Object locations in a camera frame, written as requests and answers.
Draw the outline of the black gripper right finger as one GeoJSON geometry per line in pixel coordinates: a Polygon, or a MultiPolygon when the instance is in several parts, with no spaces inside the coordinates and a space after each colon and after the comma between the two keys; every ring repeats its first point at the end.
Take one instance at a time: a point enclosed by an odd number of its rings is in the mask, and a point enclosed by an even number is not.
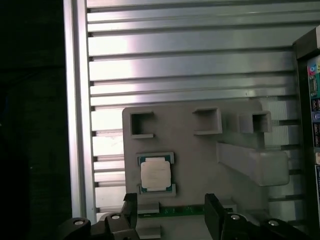
{"type": "Polygon", "coordinates": [[[213,193],[204,197],[204,221],[213,240],[310,240],[289,223],[263,211],[246,214],[225,210],[213,193]]]}

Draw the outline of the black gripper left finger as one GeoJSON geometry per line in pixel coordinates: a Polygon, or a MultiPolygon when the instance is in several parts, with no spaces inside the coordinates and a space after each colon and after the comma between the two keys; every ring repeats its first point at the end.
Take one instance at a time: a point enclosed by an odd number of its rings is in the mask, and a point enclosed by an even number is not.
{"type": "Polygon", "coordinates": [[[92,224],[83,217],[66,220],[56,230],[58,240],[137,240],[138,196],[127,193],[119,212],[92,224]]]}

